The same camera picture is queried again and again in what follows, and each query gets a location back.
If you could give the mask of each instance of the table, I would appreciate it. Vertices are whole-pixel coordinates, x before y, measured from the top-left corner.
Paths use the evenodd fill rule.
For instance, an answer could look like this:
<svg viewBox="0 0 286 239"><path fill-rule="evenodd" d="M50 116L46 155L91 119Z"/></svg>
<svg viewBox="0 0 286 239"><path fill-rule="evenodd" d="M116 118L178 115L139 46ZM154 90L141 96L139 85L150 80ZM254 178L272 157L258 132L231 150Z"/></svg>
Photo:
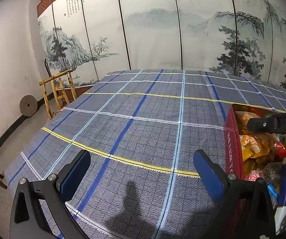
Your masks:
<svg viewBox="0 0 286 239"><path fill-rule="evenodd" d="M36 134L6 170L9 187L14 195L20 178L58 173L83 148L91 166L66 205L89 238L197 238L217 203L193 153L203 149L225 169L223 126L232 103L286 112L286 90L203 71L109 73Z"/></svg>

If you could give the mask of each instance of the blue gripper pad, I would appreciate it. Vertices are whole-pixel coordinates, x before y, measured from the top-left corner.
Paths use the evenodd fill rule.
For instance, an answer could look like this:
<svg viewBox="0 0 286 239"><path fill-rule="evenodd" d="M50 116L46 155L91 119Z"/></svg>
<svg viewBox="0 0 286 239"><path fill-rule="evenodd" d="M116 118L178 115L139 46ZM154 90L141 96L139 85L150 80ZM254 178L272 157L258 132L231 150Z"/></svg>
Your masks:
<svg viewBox="0 0 286 239"><path fill-rule="evenodd" d="M193 162L213 201L222 203L228 186L226 175L222 168L218 164L213 163L203 150L198 150L194 153Z"/></svg>
<svg viewBox="0 0 286 239"><path fill-rule="evenodd" d="M61 194L61 199L70 201L79 187L84 175L91 164L89 151L81 150L70 164L64 165L58 174L56 188Z"/></svg>

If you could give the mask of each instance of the wooden armrest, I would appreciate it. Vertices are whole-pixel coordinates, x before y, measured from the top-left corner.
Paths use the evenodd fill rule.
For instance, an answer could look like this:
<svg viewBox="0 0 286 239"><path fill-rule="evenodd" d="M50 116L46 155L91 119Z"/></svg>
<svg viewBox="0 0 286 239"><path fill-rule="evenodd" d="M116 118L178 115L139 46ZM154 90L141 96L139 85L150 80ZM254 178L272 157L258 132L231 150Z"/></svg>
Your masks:
<svg viewBox="0 0 286 239"><path fill-rule="evenodd" d="M69 72L73 72L73 69L71 68L71 69L66 70L66 71L64 71L64 72L57 73L57 74L55 74L55 75L53 75L53 76L51 76L51 77L49 77L49 78L47 78L47 79L45 79L45 80L39 82L39 85L42 86L42 84L47 83L47 82L50 82L50 81L52 81L52 80L54 80L54 79L56 79L56 78L58 78L58 77L61 77L61 76L63 76L63 75L66 75L66 74L69 73Z"/></svg>

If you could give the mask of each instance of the yellow stripe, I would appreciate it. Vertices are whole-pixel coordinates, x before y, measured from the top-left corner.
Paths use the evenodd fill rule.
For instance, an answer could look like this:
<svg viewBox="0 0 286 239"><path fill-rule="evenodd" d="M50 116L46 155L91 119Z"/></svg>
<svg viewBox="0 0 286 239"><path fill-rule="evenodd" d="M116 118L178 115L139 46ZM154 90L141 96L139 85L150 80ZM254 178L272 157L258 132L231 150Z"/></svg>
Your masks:
<svg viewBox="0 0 286 239"><path fill-rule="evenodd" d="M204 75L204 74L188 74L186 73L185 75L196 75L196 76L206 76L206 77L212 77L212 78L218 78L218 79L226 79L226 80L233 80L233 81L238 81L238 82L250 82L250 81L241 81L241 80L237 80L237 79L228 79L225 77L218 77L218 76L212 76L212 75Z"/></svg>
<svg viewBox="0 0 286 239"><path fill-rule="evenodd" d="M114 95L115 93L107 93L107 92L85 92L84 94L110 94ZM132 92L132 93L125 93L125 92L120 92L117 93L120 95L148 95L148 96L157 96L157 97L167 97L167 98L178 98L180 99L180 96L173 96L173 95L161 95L161 94L151 94L151 93L141 93L141 92Z"/></svg>
<svg viewBox="0 0 286 239"><path fill-rule="evenodd" d="M114 95L116 93L104 93L104 92L97 92L97 93L92 93L92 92L85 92L85 94L110 94ZM167 98L181 98L180 96L173 96L173 95L159 95L159 94L151 94L151 93L139 93L139 92L133 92L133 93L117 93L121 95L148 95L148 96L157 96L157 97L167 97ZM240 104L240 105L245 105L245 106L251 106L251 107L257 107L257 108L262 108L266 110L273 110L274 108L268 108L260 105L247 105L243 103L236 103L236 102L230 102L230 101L223 101L223 100L215 100L215 99L208 99L208 98L195 98L195 97L184 97L184 99L189 99L189 100L200 100L200 101L210 101L210 102L222 102L222 103L227 103L227 104ZM286 111L278 110L275 109L278 112L286 113Z"/></svg>
<svg viewBox="0 0 286 239"><path fill-rule="evenodd" d="M48 128L43 127L41 129L46 131L46 132L48 132L48 133L50 133L53 136L55 136L55 137L65 141L65 142L72 143L73 145L75 145L77 147L80 147L82 149L88 150L88 151L90 151L90 152L92 152L94 154L97 154L99 156L103 156L105 158L110 158L112 160L115 160L115 161L118 161L118 162L121 162L121 163L124 163L124 164L129 164L129 165L132 165L132 166L141 167L141 168L152 170L152 171L158 171L158 172L163 172L163 173L171 173L172 172L172 170L170 168L154 166L154 165L145 164L145 163L141 163L141 162L138 162L138 161L126 159L126 158L123 158L123 157L120 157L120 156L114 156L114 155L111 155L111 154L107 154L107 153L99 151L97 149L94 149L94 148L91 148L91 147L87 147L87 146L85 146L85 145L83 145L81 143L78 143L76 141L72 141L71 139L68 139L68 138L66 138L64 136L61 136L58 133L49 130ZM197 172L178 170L178 171L176 171L174 173L176 173L177 175L180 175L180 176L188 176L188 177L199 178L199 174Z"/></svg>

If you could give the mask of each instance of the black baseboard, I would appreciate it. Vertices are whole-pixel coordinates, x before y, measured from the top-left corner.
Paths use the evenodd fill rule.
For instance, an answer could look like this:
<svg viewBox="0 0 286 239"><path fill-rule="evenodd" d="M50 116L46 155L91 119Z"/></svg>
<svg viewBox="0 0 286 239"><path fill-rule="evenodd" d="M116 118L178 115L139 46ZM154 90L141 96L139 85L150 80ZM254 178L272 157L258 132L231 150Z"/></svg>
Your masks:
<svg viewBox="0 0 286 239"><path fill-rule="evenodd" d="M54 94L48 95L49 100L54 98ZM38 109L44 104L44 98L38 101ZM0 147L8 139L8 137L24 122L28 117L20 116L0 137Z"/></svg>

